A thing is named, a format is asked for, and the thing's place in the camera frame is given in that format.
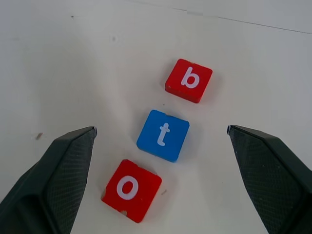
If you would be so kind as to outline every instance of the letter b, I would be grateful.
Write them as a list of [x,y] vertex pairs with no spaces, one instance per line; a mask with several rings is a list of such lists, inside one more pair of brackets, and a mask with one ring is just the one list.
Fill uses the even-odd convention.
[[[190,89],[193,89],[195,88],[196,86],[198,86],[199,84],[199,75],[195,74],[195,73],[191,73],[193,70],[192,67],[189,67],[183,77],[183,80],[181,81],[181,84],[182,85],[185,85],[186,87],[190,88]],[[189,83],[189,78],[190,77],[193,77],[194,78],[194,81],[193,83]]]

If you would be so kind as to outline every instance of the letter o block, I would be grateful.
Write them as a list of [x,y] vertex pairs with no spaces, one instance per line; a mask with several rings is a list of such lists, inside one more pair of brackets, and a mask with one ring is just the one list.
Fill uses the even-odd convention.
[[140,223],[149,209],[161,178],[130,160],[123,160],[106,186],[103,202]]
[[213,71],[179,59],[165,84],[165,90],[186,100],[199,103]]

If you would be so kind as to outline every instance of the letter b block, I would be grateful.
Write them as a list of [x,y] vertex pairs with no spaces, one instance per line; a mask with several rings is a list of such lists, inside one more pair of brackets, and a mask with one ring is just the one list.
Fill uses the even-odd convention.
[[189,127],[188,121],[152,110],[136,145],[143,151],[175,162]]
[[134,222],[140,223],[160,184],[159,176],[125,159],[106,186],[101,200]]
[[199,103],[212,75],[212,70],[179,59],[166,81],[167,92]]

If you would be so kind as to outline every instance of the white surface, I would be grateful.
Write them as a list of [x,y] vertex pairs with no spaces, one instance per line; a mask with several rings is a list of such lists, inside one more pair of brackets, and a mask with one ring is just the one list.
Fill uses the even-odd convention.
[[[53,139],[95,125],[98,136],[73,234],[265,234],[226,128],[239,124],[279,136],[312,168],[312,35],[200,16],[200,0],[149,3],[0,3],[0,199]],[[248,20],[238,10],[227,11],[231,3],[210,5],[225,12],[221,17]],[[259,9],[251,0],[236,8]],[[275,17],[256,23],[311,31],[305,20],[291,24],[274,7],[266,11]],[[311,3],[302,1],[292,17],[308,19],[309,12]],[[178,58],[214,71],[200,104],[164,91]],[[175,164],[136,147],[151,109],[190,122]],[[36,141],[39,132],[44,134]],[[163,179],[141,224],[100,201],[124,158]]]

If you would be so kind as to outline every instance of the letter o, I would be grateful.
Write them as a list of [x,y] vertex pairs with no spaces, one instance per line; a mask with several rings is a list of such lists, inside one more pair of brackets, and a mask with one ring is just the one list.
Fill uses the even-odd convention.
[[[127,182],[131,182],[132,183],[132,189],[131,189],[131,191],[129,193],[125,194],[122,191],[122,187]],[[121,180],[117,184],[117,193],[124,200],[131,200],[132,198],[134,198],[137,195],[137,191],[138,191],[138,182],[132,176],[129,176],[129,175],[124,176],[123,178],[121,178]]]

